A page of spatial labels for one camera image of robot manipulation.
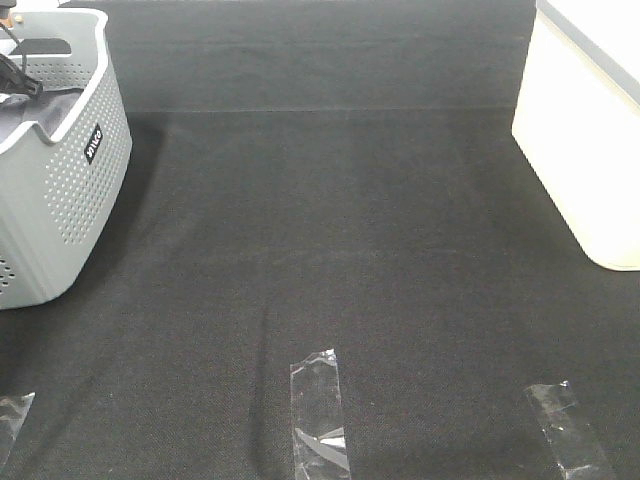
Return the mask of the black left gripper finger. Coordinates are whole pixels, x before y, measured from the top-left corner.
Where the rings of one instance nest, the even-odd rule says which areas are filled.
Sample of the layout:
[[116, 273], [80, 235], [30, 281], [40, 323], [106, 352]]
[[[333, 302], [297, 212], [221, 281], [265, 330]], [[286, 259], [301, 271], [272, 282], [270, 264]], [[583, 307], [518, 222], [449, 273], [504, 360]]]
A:
[[40, 81], [22, 71], [10, 58], [1, 55], [1, 93], [27, 95], [37, 98], [43, 91]]

